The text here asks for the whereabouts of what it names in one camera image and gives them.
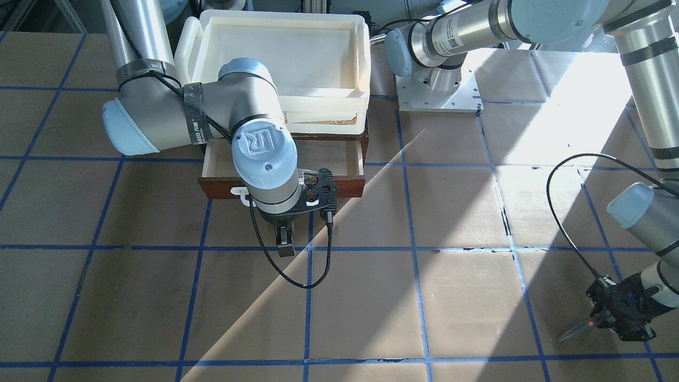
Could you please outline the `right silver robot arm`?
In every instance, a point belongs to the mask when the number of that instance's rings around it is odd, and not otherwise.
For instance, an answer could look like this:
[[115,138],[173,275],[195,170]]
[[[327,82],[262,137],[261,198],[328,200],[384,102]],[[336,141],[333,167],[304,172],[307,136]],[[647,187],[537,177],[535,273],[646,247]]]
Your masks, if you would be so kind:
[[296,215],[322,210],[332,222],[337,188],[327,169],[298,167],[269,70],[253,58],[225,64],[208,84],[180,84],[158,1],[103,1],[119,98],[105,103],[107,135],[123,155],[224,138],[252,210],[274,226],[280,256],[293,256]]

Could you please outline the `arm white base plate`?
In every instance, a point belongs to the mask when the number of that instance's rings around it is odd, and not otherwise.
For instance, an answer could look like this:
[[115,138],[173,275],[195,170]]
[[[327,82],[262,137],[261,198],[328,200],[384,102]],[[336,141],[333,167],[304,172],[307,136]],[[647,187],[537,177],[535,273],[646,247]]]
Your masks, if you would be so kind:
[[465,68],[432,68],[397,76],[396,84],[402,111],[477,113],[484,109],[475,73]]

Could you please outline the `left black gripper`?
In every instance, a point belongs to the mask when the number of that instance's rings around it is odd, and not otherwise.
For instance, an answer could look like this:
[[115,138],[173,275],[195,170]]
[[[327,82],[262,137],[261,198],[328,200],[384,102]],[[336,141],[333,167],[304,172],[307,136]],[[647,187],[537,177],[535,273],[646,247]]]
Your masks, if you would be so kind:
[[585,292],[593,305],[588,326],[609,328],[621,341],[650,341],[657,336],[650,322],[664,313],[664,306],[653,298],[659,292],[656,285],[643,287],[640,276],[619,284],[602,276]]

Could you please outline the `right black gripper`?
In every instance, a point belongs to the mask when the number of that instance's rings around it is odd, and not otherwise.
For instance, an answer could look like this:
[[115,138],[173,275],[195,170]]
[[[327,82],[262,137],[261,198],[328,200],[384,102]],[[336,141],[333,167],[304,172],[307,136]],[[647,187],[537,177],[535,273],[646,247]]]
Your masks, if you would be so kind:
[[263,218],[275,225],[276,248],[281,258],[295,256],[294,224],[298,215],[320,210],[323,219],[337,211],[337,184],[327,168],[318,171],[299,169],[289,184],[295,189],[279,203],[265,203],[255,199],[255,206]]

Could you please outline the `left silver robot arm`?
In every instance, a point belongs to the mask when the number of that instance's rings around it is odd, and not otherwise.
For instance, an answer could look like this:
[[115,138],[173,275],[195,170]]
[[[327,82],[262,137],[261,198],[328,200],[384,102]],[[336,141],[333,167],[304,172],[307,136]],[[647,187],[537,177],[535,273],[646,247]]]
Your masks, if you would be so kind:
[[621,282],[589,270],[589,319],[562,335],[590,328],[615,332],[622,341],[655,338],[655,317],[677,308],[677,32],[675,1],[451,1],[439,14],[382,27],[371,44],[384,44],[410,111],[463,111],[454,97],[471,88],[461,73],[466,54],[518,40],[536,47],[582,36],[591,29],[614,39],[620,62],[583,53],[565,64],[553,86],[558,98],[581,96],[584,111],[604,111],[604,95],[633,98],[658,179],[637,171],[635,183],[608,204],[608,214],[654,252],[659,261]]

